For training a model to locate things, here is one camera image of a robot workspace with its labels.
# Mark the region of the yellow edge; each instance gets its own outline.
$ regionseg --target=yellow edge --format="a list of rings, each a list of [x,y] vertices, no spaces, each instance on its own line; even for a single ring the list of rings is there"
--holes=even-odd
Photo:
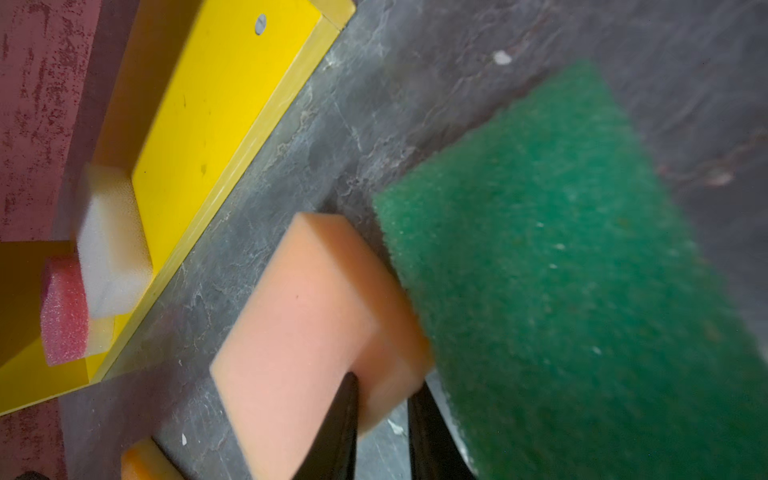
[[[344,28],[356,10],[352,0],[310,0],[310,3],[339,30]]]
[[[76,386],[73,389],[65,390],[64,392],[55,393],[54,395],[47,396],[47,397],[44,397],[44,398],[39,399],[39,400],[35,400],[34,402],[26,403],[26,404],[24,404],[22,406],[14,407],[14,408],[12,408],[10,410],[5,410],[4,412],[0,412],[0,417],[2,417],[4,415],[8,415],[9,413],[18,412],[19,410],[23,410],[23,409],[25,409],[27,407],[31,407],[31,406],[37,405],[39,403],[47,402],[48,400],[57,399],[58,397],[60,397],[62,395],[67,395],[68,393],[77,392],[78,390],[84,389],[85,387],[87,387],[89,385],[90,385],[90,383],[83,383],[82,385]]]
[[[331,5],[334,3],[341,4],[342,2],[327,0],[321,3]],[[293,102],[301,87],[310,78],[310,75],[338,36],[339,29],[325,15],[321,16],[304,46],[293,59],[293,63],[291,63],[286,71],[283,79],[280,80],[270,99],[264,105],[253,125],[251,125],[229,164],[219,176],[219,180],[214,185],[213,190],[208,194],[205,202],[197,211],[194,219],[192,219],[190,226],[184,232],[181,240],[179,240],[168,260],[157,273],[149,289],[131,314],[131,318],[114,341],[103,363],[91,378],[91,383],[100,382],[106,376],[110,367],[112,367],[112,364],[128,343],[128,340],[133,336],[141,320],[144,319],[149,309],[154,305],[155,300],[157,300],[165,286],[170,282],[170,279],[176,273],[176,270],[179,269],[184,258],[192,250],[197,239],[200,238],[200,235],[214,218],[221,204],[227,199],[227,196],[243,175],[245,169],[248,168],[248,165],[250,165],[250,162],[264,145],[272,130],[277,126],[277,123],[291,102]]]

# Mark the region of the red textured surface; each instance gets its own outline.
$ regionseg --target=red textured surface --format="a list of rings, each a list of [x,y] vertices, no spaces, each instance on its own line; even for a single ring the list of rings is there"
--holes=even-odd
[[[0,479],[30,470],[67,480],[57,399],[0,417]]]
[[[0,0],[0,241],[50,240],[101,0]]]
[[[43,272],[40,330],[49,366],[83,358],[88,347],[88,305],[77,257],[51,258]]]

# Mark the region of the yellow board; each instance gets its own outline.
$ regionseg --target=yellow board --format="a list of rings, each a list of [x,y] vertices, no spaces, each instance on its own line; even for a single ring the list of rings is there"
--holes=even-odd
[[[256,35],[260,15],[266,27]],[[321,18],[307,0],[203,3],[134,168],[156,271]]]
[[[39,332],[11,342],[0,415],[104,378],[353,12],[351,0],[141,1],[92,161],[132,171],[154,278],[105,354],[52,369]]]

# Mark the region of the yellow panel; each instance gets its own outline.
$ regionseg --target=yellow panel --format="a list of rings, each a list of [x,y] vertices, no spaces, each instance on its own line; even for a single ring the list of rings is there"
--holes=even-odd
[[[50,367],[40,337],[0,367],[0,415],[88,384],[85,360]]]
[[[266,16],[266,29],[254,25]],[[321,15],[307,0],[207,0],[134,168],[159,270]]]
[[[0,243],[0,366],[40,336],[45,259],[70,252],[69,242]]]

